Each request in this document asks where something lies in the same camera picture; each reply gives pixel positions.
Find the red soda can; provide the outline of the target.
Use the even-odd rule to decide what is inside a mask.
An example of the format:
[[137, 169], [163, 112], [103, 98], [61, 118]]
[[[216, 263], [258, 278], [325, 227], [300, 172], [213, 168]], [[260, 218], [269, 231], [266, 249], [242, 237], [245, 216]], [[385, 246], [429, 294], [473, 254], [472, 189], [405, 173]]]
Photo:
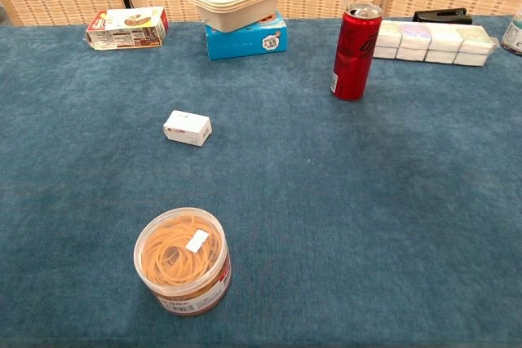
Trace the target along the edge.
[[337, 98], [363, 96], [382, 20], [382, 9], [372, 3], [353, 3], [343, 13], [330, 87]]

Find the blue table cloth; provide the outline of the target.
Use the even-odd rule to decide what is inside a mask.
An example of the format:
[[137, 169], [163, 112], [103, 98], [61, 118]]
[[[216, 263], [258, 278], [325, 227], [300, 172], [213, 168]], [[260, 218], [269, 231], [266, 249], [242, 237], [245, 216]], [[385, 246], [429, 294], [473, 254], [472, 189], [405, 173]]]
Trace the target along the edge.
[[[211, 61], [203, 25], [93, 51], [0, 26], [0, 348], [522, 348], [522, 57], [376, 59], [330, 92], [338, 20]], [[174, 111], [210, 118], [202, 147]], [[232, 284], [164, 311], [135, 241], [181, 206], [222, 224]]]

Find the small white cardboard box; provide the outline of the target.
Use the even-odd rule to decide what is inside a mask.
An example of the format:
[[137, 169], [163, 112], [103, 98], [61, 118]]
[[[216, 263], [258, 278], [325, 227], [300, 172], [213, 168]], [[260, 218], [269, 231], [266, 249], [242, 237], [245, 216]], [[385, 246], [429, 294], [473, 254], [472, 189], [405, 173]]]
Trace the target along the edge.
[[165, 136], [178, 143], [202, 147], [212, 134], [210, 118], [174, 110], [163, 124]]

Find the blue tissue box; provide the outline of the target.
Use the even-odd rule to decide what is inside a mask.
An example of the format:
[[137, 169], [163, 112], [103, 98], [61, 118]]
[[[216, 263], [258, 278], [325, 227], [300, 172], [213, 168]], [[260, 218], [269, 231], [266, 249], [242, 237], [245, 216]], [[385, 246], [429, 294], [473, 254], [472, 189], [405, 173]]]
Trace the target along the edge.
[[287, 25], [276, 11], [254, 24], [230, 33], [205, 27], [207, 54], [210, 60], [264, 55], [287, 50]]

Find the clear jar of rubber bands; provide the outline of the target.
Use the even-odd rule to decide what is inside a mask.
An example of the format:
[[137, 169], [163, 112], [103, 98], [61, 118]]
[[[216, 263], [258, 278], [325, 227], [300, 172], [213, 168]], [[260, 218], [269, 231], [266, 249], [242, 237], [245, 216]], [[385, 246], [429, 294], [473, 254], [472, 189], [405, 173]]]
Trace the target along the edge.
[[155, 217], [135, 242], [134, 265], [159, 304], [180, 316], [204, 314], [217, 306], [232, 278], [221, 223], [193, 207]]

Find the red and white snack box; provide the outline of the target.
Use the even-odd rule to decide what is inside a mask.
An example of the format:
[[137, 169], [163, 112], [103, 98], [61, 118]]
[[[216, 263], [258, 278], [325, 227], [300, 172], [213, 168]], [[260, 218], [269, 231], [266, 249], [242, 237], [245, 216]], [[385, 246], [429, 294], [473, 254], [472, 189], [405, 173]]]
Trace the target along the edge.
[[164, 7], [107, 9], [86, 28], [86, 43], [96, 51], [157, 47], [167, 31]]

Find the white tissue packs bundle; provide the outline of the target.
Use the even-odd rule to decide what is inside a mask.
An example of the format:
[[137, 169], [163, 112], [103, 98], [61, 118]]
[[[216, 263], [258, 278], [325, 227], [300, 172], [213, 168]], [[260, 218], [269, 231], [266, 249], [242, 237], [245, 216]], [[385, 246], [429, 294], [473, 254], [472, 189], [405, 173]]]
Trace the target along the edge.
[[498, 47], [480, 25], [384, 20], [374, 57], [482, 67]]

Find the black stapler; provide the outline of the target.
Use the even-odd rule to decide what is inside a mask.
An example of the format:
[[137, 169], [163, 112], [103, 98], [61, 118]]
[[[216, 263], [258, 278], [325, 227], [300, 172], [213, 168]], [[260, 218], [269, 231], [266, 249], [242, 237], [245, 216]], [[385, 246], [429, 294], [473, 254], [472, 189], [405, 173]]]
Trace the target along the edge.
[[457, 7], [441, 10], [416, 11], [412, 19], [419, 23], [439, 24], [472, 24], [473, 19], [467, 14], [465, 7]]

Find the clear plastic bottle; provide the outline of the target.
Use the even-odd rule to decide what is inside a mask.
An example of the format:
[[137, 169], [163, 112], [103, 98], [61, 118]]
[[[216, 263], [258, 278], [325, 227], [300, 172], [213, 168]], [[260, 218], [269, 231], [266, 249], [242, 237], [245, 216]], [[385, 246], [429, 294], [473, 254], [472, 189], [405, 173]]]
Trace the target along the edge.
[[522, 56], [522, 7], [512, 17], [500, 43], [510, 53]]

